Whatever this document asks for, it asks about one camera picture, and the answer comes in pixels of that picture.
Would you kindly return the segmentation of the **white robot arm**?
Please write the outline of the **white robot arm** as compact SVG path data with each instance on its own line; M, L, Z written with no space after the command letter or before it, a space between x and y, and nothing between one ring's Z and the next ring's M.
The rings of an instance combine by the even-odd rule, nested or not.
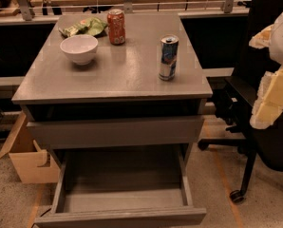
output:
M270 58L280 64L276 72L266 71L257 90L250 125L266 129L283 112L283 12L272 25L261 30L249 42L252 48L268 48Z

